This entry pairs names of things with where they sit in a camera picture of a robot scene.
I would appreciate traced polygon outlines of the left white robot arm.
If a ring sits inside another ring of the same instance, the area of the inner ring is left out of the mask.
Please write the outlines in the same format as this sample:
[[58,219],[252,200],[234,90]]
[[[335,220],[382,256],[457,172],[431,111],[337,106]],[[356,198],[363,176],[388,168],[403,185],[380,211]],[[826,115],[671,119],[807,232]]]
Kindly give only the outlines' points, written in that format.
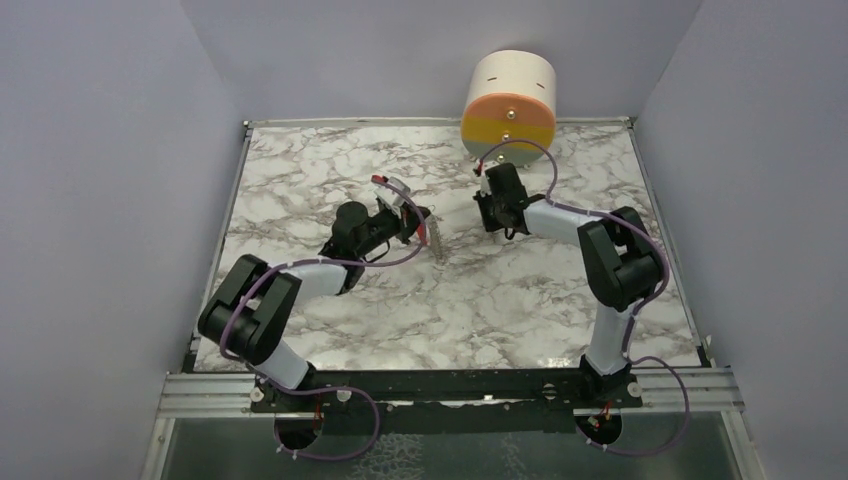
[[375,215],[360,202],[336,210],[331,235],[318,257],[276,267],[252,255],[239,257],[204,306],[199,334],[276,385],[285,407],[298,411],[313,401],[312,365],[286,344],[283,333],[295,306],[349,292],[370,267],[366,257],[397,239],[426,238],[431,212],[402,202],[378,204]]

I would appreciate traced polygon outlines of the red keychain with metal chain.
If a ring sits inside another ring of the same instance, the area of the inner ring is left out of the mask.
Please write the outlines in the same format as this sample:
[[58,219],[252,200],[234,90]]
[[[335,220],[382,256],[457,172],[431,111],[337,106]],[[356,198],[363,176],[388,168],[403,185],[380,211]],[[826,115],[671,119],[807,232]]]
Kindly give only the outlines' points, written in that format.
[[439,265],[447,263],[444,239],[439,228],[439,220],[429,210],[422,209],[424,220],[419,222],[416,233],[421,243],[428,249],[434,261]]

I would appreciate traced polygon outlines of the round pastel drawer cabinet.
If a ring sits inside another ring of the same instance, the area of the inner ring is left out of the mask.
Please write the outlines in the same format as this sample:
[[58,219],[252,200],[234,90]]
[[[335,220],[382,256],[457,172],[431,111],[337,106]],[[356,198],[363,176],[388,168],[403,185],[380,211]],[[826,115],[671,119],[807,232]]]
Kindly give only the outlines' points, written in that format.
[[529,165],[549,148],[556,130],[556,73],[542,56],[499,50],[472,74],[460,121],[460,138],[474,158]]

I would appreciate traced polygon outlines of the black mounting rail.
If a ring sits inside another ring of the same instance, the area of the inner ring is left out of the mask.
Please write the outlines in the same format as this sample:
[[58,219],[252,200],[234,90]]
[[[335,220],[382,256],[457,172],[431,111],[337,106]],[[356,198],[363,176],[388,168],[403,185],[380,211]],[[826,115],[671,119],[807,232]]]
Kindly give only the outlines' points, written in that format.
[[297,394],[257,380],[250,410],[328,435],[572,433],[579,416],[639,408],[628,383],[608,397],[583,396],[577,368],[320,370]]

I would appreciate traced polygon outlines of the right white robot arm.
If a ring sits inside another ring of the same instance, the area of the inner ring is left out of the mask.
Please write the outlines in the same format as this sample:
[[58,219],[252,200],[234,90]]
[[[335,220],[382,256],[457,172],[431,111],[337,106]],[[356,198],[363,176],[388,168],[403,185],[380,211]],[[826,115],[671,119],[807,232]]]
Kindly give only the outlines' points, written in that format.
[[530,196],[511,163],[478,168],[476,175],[480,189],[474,200],[486,231],[502,230],[508,240],[533,235],[579,247],[598,307],[580,358],[577,393],[589,406],[604,405],[628,383],[636,315],[668,279],[667,264],[639,213],[630,207],[599,213],[560,208],[542,194]]

